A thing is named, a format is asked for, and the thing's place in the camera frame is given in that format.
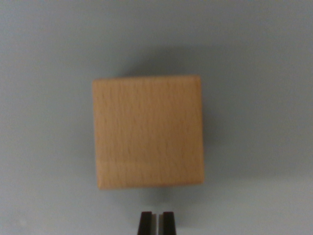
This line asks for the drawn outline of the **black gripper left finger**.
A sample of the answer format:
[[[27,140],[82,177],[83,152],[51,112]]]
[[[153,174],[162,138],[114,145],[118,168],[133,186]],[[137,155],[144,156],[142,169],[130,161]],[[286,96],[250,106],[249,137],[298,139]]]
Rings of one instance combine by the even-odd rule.
[[[157,216],[151,211],[141,213],[137,235],[156,235],[157,234]]]

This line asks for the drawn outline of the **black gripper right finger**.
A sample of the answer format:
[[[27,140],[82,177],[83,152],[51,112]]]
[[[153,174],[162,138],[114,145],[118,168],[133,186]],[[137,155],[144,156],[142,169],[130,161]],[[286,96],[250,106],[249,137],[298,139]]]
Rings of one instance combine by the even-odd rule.
[[[163,212],[158,217],[158,235],[176,235],[175,216],[171,211]]]

